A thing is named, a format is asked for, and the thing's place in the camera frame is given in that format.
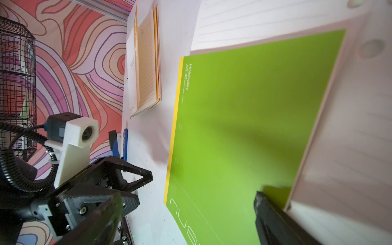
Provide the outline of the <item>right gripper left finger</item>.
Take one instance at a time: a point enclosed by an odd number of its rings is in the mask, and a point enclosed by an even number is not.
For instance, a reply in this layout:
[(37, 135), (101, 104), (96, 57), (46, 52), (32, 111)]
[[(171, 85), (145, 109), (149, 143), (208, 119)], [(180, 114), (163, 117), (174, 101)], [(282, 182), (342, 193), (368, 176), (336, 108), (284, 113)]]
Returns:
[(122, 200), (114, 194), (94, 210), (76, 229), (66, 234), (58, 245), (112, 245), (121, 220)]

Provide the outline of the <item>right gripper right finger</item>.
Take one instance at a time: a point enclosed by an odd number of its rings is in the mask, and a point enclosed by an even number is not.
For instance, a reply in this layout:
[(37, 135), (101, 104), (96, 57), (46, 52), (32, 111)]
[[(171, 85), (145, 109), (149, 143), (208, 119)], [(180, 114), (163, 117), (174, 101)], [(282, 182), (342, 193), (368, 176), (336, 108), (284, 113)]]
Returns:
[(263, 192), (254, 200), (256, 229), (262, 245), (319, 245), (309, 233)]

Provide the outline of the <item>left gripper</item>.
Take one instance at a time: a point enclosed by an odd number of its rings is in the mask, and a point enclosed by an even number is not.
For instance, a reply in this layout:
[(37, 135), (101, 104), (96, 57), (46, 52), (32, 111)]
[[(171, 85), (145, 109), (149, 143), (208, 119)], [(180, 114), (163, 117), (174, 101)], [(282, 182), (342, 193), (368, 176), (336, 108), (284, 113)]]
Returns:
[[(133, 174), (136, 179), (128, 182), (123, 172)], [(152, 181), (153, 174), (149, 170), (115, 156), (101, 158), (59, 188), (32, 200), (30, 218), (47, 222), (55, 240), (59, 242), (110, 196), (119, 194), (123, 209), (114, 242), (132, 242), (126, 216), (140, 205), (135, 191)]]

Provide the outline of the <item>orange cover notebook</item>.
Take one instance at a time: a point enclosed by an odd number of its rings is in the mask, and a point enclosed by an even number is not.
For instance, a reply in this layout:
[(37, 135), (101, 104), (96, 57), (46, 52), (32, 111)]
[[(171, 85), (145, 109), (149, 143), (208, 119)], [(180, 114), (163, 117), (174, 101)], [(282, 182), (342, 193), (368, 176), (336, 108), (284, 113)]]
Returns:
[(326, 245), (392, 242), (391, 1), (201, 1), (191, 54), (342, 29), (287, 213)]

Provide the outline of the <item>green cover notebook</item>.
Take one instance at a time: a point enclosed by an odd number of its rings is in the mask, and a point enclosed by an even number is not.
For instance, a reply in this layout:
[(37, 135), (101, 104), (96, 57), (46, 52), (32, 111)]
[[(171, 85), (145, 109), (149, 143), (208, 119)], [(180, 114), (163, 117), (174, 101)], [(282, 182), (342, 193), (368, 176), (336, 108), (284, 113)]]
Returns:
[(286, 206), (345, 34), (180, 59), (164, 202), (187, 244), (259, 244), (256, 193)]

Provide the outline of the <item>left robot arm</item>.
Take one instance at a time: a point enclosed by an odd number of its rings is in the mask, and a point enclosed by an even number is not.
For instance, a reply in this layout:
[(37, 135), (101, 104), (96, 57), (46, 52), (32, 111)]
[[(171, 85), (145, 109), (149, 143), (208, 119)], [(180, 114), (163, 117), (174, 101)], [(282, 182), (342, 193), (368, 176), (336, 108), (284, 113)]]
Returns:
[(139, 206), (135, 191), (153, 180), (151, 171), (117, 156), (90, 162), (99, 133), (97, 120), (73, 113), (48, 117), (25, 128), (2, 122), (1, 130), (44, 146), (51, 171), (36, 179), (37, 170), (1, 149), (1, 244), (14, 245), (26, 222), (43, 220), (59, 245), (124, 245), (130, 240), (125, 217)]

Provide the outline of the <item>blue stapler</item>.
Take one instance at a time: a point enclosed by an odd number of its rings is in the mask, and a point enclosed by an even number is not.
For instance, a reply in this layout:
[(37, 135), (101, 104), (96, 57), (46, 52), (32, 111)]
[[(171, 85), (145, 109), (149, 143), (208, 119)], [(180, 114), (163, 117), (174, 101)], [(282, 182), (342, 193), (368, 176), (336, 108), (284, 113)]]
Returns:
[(115, 130), (109, 131), (109, 146), (113, 156), (127, 161), (128, 129), (125, 129), (122, 134)]

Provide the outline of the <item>aluminium frame rail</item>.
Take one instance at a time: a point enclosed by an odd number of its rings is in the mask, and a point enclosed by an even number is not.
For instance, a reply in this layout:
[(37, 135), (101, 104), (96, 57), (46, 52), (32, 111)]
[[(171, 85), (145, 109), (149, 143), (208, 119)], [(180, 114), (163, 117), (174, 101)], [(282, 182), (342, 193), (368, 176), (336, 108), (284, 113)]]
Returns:
[(122, 23), (127, 23), (135, 1), (123, 0), (72, 0), (83, 7), (101, 13)]

